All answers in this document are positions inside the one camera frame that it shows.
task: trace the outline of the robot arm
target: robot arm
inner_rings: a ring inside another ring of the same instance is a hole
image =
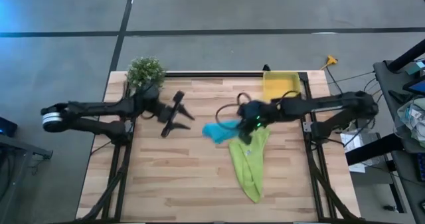
[[[121,120],[135,118],[143,112],[152,113],[157,121],[165,123],[161,133],[166,137],[175,128],[190,129],[184,124],[173,122],[177,113],[192,120],[194,118],[181,104],[184,93],[178,91],[173,98],[175,105],[168,106],[159,101],[159,91],[154,87],[147,90],[138,90],[130,98],[118,102],[68,102],[58,103],[41,110],[42,125],[47,132],[63,132],[66,130],[79,130],[93,134],[105,134],[113,144],[127,142],[128,135],[123,121],[105,123],[97,120],[83,118],[85,116],[119,116]]]
[[[315,142],[324,142],[331,132],[346,126],[357,118],[373,118],[378,113],[378,104],[370,94],[365,92],[346,92],[340,95],[302,100],[293,98],[273,99],[267,104],[258,100],[241,104],[238,115],[242,118],[238,125],[239,138],[250,143],[250,133],[259,127],[266,127],[274,122],[291,122],[300,119],[309,112],[342,110],[324,122],[303,124],[306,132],[311,132]]]

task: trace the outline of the wooden tabletop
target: wooden tabletop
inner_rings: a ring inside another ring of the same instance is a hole
[[[325,73],[307,71],[314,98],[328,96]],[[122,97],[125,72],[112,72],[105,101]],[[190,121],[177,115],[175,121],[191,130],[173,130],[161,138],[164,124],[156,119],[137,119],[122,221],[137,222],[282,222],[317,221],[300,121],[269,126],[271,135],[264,150],[264,184],[261,201],[250,201],[240,188],[228,150],[228,142],[217,145],[202,136],[202,128],[215,122],[215,112],[235,103],[239,92],[262,98],[261,78],[168,78],[160,99],[170,103],[176,91],[185,92]],[[222,120],[237,118],[235,108],[224,109]],[[331,113],[320,113],[326,120]],[[115,117],[102,117],[112,121]],[[98,136],[93,149],[108,139]],[[113,145],[96,152],[88,164],[77,217],[84,216],[97,202],[108,181]],[[340,144],[324,145],[331,186],[350,211],[359,216],[359,207]],[[326,210],[324,191],[322,202]],[[115,207],[114,193],[111,211]]]

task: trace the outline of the green cloth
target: green cloth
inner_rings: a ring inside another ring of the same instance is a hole
[[[269,129],[258,128],[252,133],[251,144],[247,145],[235,138],[228,145],[239,184],[254,203],[258,203],[261,198],[263,150],[269,134]]]

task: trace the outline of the gray floor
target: gray floor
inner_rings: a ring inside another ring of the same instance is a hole
[[[126,0],[2,0],[1,32],[118,31]],[[128,30],[388,28],[425,24],[423,0],[133,0]],[[319,69],[339,59],[336,79],[372,71],[396,58],[424,33],[126,37],[118,70],[138,56],[156,56],[169,70]],[[0,116],[19,125],[18,138],[54,150],[28,175],[14,223],[74,218],[93,135],[48,134],[39,111],[68,100],[102,99],[116,37],[0,38]],[[362,89],[372,74],[340,83]],[[379,89],[375,86],[370,92]],[[337,89],[331,86],[332,93]],[[382,99],[375,130],[391,133]],[[374,221],[412,223],[410,214],[382,211],[393,201],[387,186],[355,187],[361,214]]]

